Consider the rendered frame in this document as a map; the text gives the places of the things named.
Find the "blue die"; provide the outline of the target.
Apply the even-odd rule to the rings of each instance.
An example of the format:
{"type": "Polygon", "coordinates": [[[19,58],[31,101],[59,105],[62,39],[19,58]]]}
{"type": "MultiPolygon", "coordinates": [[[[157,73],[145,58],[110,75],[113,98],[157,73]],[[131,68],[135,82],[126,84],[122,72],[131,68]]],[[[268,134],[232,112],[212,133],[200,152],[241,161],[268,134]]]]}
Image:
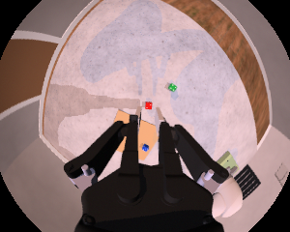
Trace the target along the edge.
{"type": "Polygon", "coordinates": [[[149,150],[149,146],[147,144],[144,144],[142,146],[142,150],[145,151],[145,152],[147,152],[149,150]]]}

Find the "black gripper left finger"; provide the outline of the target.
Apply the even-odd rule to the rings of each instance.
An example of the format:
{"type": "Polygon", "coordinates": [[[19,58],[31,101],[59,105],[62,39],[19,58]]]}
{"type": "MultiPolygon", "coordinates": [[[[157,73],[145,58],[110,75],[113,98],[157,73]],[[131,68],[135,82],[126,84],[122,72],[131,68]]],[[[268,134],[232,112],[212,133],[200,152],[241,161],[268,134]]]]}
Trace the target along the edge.
{"type": "Polygon", "coordinates": [[[116,192],[124,203],[138,200],[140,193],[138,135],[141,109],[142,106],[138,106],[135,115],[130,115],[130,121],[126,124],[124,121],[116,121],[83,154],[64,165],[64,171],[82,192],[98,181],[126,136],[116,192]]]}

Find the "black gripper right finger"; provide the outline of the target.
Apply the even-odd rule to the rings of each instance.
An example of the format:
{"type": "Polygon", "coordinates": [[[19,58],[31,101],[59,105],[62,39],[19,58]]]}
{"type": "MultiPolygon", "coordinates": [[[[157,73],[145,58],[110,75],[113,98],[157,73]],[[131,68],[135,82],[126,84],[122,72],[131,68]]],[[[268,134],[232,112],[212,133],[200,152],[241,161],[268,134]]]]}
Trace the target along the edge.
{"type": "Polygon", "coordinates": [[[176,124],[171,127],[164,120],[160,108],[156,107],[155,125],[159,137],[159,164],[163,164],[164,199],[178,203],[188,194],[180,157],[193,180],[213,195],[229,177],[229,172],[215,162],[183,126],[176,124]]]}

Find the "orange flat mat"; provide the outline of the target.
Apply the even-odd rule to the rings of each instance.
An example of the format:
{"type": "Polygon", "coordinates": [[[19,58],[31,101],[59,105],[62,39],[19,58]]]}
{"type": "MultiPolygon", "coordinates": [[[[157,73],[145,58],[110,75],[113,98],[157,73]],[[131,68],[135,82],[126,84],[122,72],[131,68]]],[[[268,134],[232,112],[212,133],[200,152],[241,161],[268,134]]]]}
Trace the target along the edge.
{"type": "MultiPolygon", "coordinates": [[[[129,116],[130,114],[122,110],[118,110],[114,123],[120,120],[124,121],[124,124],[126,124],[129,122],[129,116]]],[[[156,126],[141,120],[138,135],[138,157],[140,160],[146,159],[146,157],[148,156],[148,154],[150,153],[150,151],[152,150],[158,139],[159,137],[157,136],[156,126]],[[147,144],[149,146],[149,150],[147,152],[142,150],[142,146],[144,144],[147,144]]],[[[126,136],[116,151],[123,153],[125,142],[126,136]]]]}

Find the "green die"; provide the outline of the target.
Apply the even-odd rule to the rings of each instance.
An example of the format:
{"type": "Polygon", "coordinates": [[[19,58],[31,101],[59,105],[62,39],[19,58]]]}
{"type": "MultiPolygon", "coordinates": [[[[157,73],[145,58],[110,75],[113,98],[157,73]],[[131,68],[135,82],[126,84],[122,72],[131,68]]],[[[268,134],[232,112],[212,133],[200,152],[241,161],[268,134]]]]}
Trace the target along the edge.
{"type": "Polygon", "coordinates": [[[177,86],[174,85],[173,83],[171,83],[171,84],[168,86],[168,89],[170,89],[172,92],[175,92],[175,90],[177,89],[177,86]]]}

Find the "red die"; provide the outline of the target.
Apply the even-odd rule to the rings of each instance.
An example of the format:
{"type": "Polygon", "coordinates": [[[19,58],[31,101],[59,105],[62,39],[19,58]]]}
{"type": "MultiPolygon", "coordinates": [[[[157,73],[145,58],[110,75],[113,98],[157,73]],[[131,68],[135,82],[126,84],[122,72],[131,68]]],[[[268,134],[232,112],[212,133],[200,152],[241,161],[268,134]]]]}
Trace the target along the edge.
{"type": "Polygon", "coordinates": [[[146,101],[145,109],[152,109],[152,103],[149,101],[146,101]]]}

